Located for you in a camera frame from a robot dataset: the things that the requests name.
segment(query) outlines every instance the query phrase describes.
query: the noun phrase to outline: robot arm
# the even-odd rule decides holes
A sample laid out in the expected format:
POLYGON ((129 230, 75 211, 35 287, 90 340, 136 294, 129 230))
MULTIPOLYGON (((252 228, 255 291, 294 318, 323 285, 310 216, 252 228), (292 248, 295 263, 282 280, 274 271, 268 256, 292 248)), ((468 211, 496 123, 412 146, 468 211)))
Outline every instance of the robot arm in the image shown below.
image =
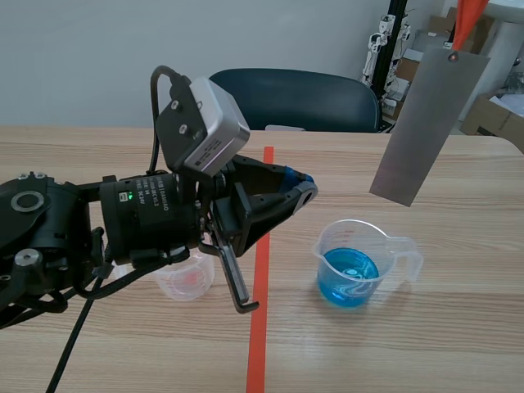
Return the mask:
POLYGON ((0 185, 0 328, 61 313, 75 294, 109 296, 195 247, 221 259, 237 311, 256 309, 236 258, 313 200, 317 188, 306 174, 237 155, 250 131, 219 86, 174 71, 170 78, 171 101, 155 116, 155 131, 172 173, 153 165, 145 175, 78 186, 31 173, 0 185), (91 230, 94 201, 102 205, 105 252, 104 230, 91 230), (86 290, 93 278, 109 277, 113 260, 135 270, 86 290))

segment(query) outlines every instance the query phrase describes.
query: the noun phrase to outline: black pole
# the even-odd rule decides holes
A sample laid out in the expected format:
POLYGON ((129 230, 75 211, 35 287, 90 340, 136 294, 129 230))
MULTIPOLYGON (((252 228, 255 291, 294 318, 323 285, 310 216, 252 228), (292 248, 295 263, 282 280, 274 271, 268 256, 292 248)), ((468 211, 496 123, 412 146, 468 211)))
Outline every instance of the black pole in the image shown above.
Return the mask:
POLYGON ((382 99, 382 95, 385 92, 384 87, 386 86, 387 74, 390 70, 393 52, 395 51, 396 39, 399 37, 400 27, 402 27, 407 2, 408 0, 391 0, 390 8, 387 12, 395 16, 395 23, 393 24, 393 30, 391 31, 391 36, 388 38, 387 45, 382 47, 378 53, 371 82, 371 89, 375 92, 379 100, 382 99))

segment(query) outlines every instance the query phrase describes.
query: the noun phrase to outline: red tape line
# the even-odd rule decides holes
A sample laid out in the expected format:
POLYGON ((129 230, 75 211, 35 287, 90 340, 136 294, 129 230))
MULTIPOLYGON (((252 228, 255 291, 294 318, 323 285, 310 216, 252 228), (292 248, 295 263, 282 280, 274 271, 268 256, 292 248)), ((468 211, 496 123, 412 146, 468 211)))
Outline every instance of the red tape line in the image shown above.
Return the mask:
MULTIPOLYGON (((272 164, 275 149, 264 148, 264 163, 272 164)), ((264 393, 265 390, 265 346, 268 327, 269 289, 269 233, 256 243, 255 284, 253 300, 259 301, 259 308, 251 313, 251 333, 247 360, 246 393, 264 393)))

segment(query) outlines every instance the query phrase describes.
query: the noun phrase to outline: empty measuring cup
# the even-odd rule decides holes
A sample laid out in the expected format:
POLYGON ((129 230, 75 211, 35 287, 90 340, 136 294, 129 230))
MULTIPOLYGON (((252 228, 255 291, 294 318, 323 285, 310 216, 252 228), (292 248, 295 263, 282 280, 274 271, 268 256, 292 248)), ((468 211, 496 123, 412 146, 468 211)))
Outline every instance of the empty measuring cup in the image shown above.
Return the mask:
POLYGON ((329 224, 313 247, 320 259, 318 287, 323 295, 343 307, 365 303, 397 260, 406 259, 405 278, 416 281, 422 255, 409 237, 387 236, 381 229, 357 219, 329 224))
MULTIPOLYGON (((173 300, 187 301, 204 295, 215 279, 216 257, 191 250, 191 256, 184 262, 169 264, 148 274, 158 287, 173 300)), ((128 265, 115 266, 115 278, 128 273, 128 265)))

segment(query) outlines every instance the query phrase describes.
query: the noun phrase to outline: cardboard box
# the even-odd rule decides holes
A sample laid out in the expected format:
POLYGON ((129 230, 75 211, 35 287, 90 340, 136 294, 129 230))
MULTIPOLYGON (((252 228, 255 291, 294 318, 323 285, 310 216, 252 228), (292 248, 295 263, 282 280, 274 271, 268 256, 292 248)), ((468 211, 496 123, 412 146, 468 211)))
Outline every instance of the cardboard box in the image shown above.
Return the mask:
POLYGON ((382 104, 382 114, 389 119, 397 120, 403 105, 403 102, 386 99, 382 104))
MULTIPOLYGON (((417 37, 413 42, 413 49, 419 52, 425 52, 427 47, 444 47, 444 43, 449 40, 447 33, 434 33, 430 30, 417 30, 417 37)), ((468 39, 462 46, 462 52, 470 52, 473 49, 474 42, 468 39)))
POLYGON ((419 64, 418 61, 403 58, 396 67, 396 77, 413 82, 419 64))
MULTIPOLYGON (((446 19, 453 22, 457 20, 457 7, 451 7, 448 10, 448 15, 446 16, 446 19)), ((482 48, 484 47, 484 44, 486 43, 486 40, 488 39, 491 27, 493 26, 494 22, 495 19, 493 19, 492 17, 481 15, 481 17, 475 24, 475 29, 473 29, 473 31, 469 34, 468 37, 468 41, 472 42, 471 49, 465 52, 475 53, 477 55, 481 52, 482 48)))
POLYGON ((462 124, 462 132, 507 139, 524 153, 524 118, 491 102, 493 96, 488 93, 477 97, 462 124))
POLYGON ((429 31, 438 34, 447 34, 448 37, 453 30, 455 19, 443 18, 442 16, 431 15, 429 17, 429 31))

